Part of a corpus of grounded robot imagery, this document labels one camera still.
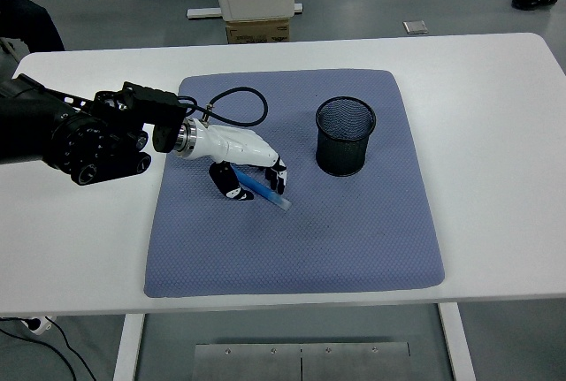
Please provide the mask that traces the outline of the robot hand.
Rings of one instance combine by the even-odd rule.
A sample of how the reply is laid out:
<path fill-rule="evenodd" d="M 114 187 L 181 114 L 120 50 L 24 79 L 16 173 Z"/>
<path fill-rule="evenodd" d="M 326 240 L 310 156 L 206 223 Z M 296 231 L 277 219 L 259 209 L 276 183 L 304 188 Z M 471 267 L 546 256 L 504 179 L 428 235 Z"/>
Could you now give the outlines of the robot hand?
<path fill-rule="evenodd" d="M 257 133 L 249 129 L 195 123 L 195 137 L 187 143 L 184 158 L 209 157 L 213 164 L 209 174 L 222 195 L 246 201 L 253 194 L 241 187 L 231 164 L 252 165 L 265 169 L 271 190 L 283 194 L 287 184 L 287 166 L 280 155 Z"/>

